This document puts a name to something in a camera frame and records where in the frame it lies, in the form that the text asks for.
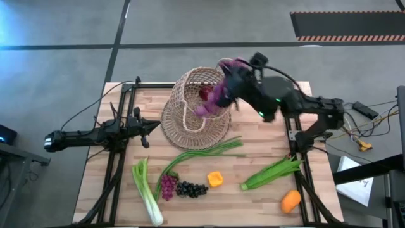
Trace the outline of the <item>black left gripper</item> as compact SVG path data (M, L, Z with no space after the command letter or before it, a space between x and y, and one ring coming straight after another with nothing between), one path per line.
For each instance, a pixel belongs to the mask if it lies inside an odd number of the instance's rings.
M159 126L161 122L159 120L146 120L140 116L140 108L135 107L133 109L133 115L127 117L126 122L126 134L125 140L129 142L130 138L135 136L141 136L141 144L144 148L149 147L149 142L146 139L148 131L153 131L156 127Z

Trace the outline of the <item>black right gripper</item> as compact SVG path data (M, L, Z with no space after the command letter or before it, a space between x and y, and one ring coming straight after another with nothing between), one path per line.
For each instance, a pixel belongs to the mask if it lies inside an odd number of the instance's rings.
M246 67L238 67L237 62L221 62L221 69L227 78L229 94L220 94L216 105L227 108L235 102L236 98L243 99L250 105L259 105L262 92L258 87L253 72Z

